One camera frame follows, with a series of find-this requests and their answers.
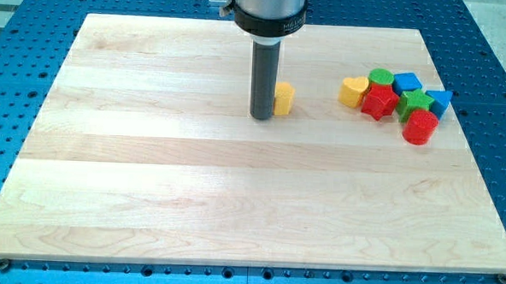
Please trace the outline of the black tool mounting collar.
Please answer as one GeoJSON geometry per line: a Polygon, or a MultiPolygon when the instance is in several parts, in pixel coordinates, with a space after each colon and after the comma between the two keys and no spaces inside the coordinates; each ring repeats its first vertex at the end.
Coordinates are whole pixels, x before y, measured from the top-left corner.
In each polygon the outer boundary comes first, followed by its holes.
{"type": "Polygon", "coordinates": [[[235,0],[235,23],[250,35],[282,38],[305,24],[307,1],[235,0]]]}

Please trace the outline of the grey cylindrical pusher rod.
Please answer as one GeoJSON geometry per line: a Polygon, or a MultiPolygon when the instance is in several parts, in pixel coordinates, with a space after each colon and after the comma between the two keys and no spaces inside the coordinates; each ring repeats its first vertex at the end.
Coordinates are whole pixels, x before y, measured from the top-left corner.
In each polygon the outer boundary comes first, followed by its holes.
{"type": "Polygon", "coordinates": [[[253,43],[250,115],[257,120],[266,121],[274,112],[279,52],[280,42],[273,45],[253,43]]]}

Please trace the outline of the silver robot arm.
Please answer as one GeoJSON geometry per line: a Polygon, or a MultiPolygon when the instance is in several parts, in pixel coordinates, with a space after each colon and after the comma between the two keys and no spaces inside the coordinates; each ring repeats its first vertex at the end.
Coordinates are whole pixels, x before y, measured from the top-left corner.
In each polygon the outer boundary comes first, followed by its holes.
{"type": "Polygon", "coordinates": [[[235,24],[252,39],[250,116],[268,120],[274,94],[281,41],[305,25],[306,0],[209,0],[219,16],[233,15],[235,24]]]}

